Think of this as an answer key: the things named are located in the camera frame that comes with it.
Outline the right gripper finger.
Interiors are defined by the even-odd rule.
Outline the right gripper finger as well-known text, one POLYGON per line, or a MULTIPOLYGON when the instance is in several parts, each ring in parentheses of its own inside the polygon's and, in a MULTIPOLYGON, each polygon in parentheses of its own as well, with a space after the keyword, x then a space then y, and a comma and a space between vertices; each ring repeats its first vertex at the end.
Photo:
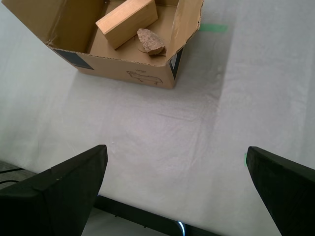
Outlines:
POLYGON ((0 191, 2 236, 80 236, 101 188, 106 145, 0 191))
POLYGON ((259 147, 249 147, 253 184, 283 236, 315 234, 315 171, 259 147))

